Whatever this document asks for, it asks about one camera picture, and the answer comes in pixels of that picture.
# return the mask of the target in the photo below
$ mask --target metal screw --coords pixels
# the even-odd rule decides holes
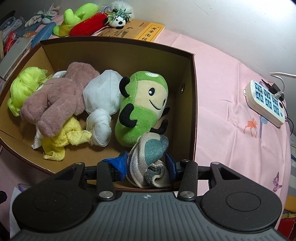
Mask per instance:
[[[182,86],[181,86],[181,94],[184,93],[184,90],[185,90],[185,83],[183,83]]]
[[[194,193],[191,191],[183,191],[180,193],[180,196],[183,198],[192,198],[194,197]]]
[[[113,197],[113,192],[111,192],[111,191],[102,191],[102,192],[100,192],[99,193],[99,196],[101,197],[101,198],[111,198],[111,197]]]

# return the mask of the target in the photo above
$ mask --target power strip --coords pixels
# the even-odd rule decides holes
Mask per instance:
[[[244,89],[247,104],[251,109],[265,117],[276,127],[285,123],[285,110],[283,104],[273,98],[268,89],[251,80]]]

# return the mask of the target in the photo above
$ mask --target red velvet pouch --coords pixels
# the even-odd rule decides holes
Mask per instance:
[[[107,18],[105,13],[96,13],[91,18],[80,22],[70,31],[70,36],[91,36],[96,31],[105,26],[104,20]]]

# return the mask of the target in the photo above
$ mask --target pink plush toy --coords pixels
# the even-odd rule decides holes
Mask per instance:
[[[86,63],[73,62],[64,78],[53,78],[28,97],[21,116],[36,124],[41,134],[53,137],[72,115],[81,114],[84,107],[82,91],[99,73]]]

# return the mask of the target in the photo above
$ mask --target green plush toy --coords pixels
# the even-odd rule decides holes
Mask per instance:
[[[64,37],[69,35],[70,30],[80,22],[92,17],[99,10],[99,6],[94,3],[86,3],[79,7],[75,12],[67,9],[64,12],[64,21],[61,25],[54,27],[53,33],[57,36]]]
[[[163,120],[159,129],[157,121],[169,112],[165,108],[168,86],[165,79],[155,73],[139,71],[119,83],[123,95],[115,136],[122,146],[132,147],[145,132],[164,134],[168,120]]]

